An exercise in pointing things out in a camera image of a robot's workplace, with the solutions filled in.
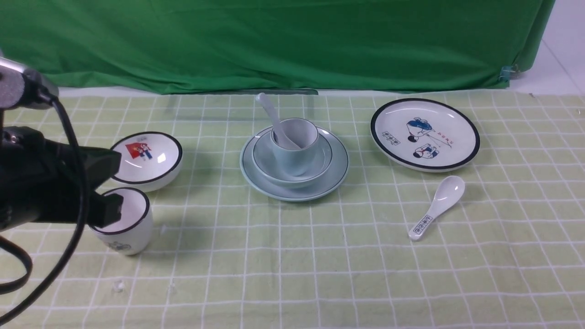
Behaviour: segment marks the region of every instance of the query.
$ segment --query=bowl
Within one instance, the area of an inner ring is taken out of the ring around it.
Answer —
[[[122,154],[120,169],[112,179],[120,186],[142,192],[168,185],[183,166],[181,144],[164,132],[135,133],[119,140],[110,149]]]
[[[305,173],[298,176],[289,175],[280,169],[269,143],[269,134],[265,133],[259,137],[252,150],[252,161],[256,170],[274,185],[287,189],[307,187],[323,176],[331,165],[331,146],[321,135],[318,136],[318,150],[312,164]]]
[[[133,187],[120,187],[104,193],[122,196],[120,220],[103,228],[90,229],[110,249],[126,256],[144,250],[152,237],[153,218],[148,196]]]

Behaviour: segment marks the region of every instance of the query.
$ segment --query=printed red flag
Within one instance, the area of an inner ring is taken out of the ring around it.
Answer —
[[[130,153],[130,156],[132,157],[132,159],[140,157],[140,153],[141,153],[140,147],[141,147],[141,143],[126,144],[126,148],[128,149],[128,152]]]

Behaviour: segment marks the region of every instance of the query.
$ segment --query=cartoon character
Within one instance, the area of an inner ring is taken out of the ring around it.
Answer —
[[[118,241],[108,243],[108,247],[116,251],[130,250],[132,248],[129,244],[121,244]]]
[[[140,147],[142,148],[142,152],[148,157],[148,159],[152,159],[152,155],[150,155],[149,151],[152,151],[150,147],[148,147],[147,143],[141,143]]]
[[[426,120],[421,118],[414,118],[414,120],[408,121],[406,127],[410,133],[408,140],[413,143],[433,130],[433,127]]]
[[[416,158],[425,158],[425,159],[432,159],[435,156],[437,156],[439,154],[439,151],[437,151],[437,148],[434,146],[431,146],[431,144],[424,144],[423,146],[421,146],[420,148],[414,150],[414,153],[412,155],[414,155],[414,157]]]
[[[126,144],[126,149],[130,153],[132,159],[136,159],[137,157],[141,157],[144,161],[148,158],[149,160],[152,159],[152,155],[150,154],[150,147],[146,143],[132,143]]]

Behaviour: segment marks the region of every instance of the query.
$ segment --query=ceramic spoon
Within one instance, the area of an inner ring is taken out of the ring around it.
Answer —
[[[408,232],[408,236],[413,241],[422,238],[429,225],[435,218],[442,215],[449,208],[453,207],[465,192],[465,182],[461,177],[449,176],[439,184],[435,197],[431,203],[429,211],[422,219]]]
[[[272,127],[274,129],[274,132],[276,133],[277,138],[276,142],[286,149],[300,150],[301,148],[298,147],[298,145],[295,144],[293,141],[291,141],[284,133],[284,129],[280,124],[280,119],[278,118],[278,112],[276,112],[276,109],[272,105],[272,102],[270,101],[268,96],[265,93],[261,92],[260,94],[256,95],[256,101],[262,104],[262,107],[266,111],[266,114],[268,114],[270,120],[272,120]]]

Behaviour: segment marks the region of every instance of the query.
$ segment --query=light blue cup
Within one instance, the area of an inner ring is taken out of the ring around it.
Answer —
[[[291,176],[304,174],[313,164],[319,151],[319,131],[308,120],[290,118],[280,122],[287,137],[301,149],[286,149],[278,144],[276,134],[270,131],[270,141],[274,158],[280,169]]]

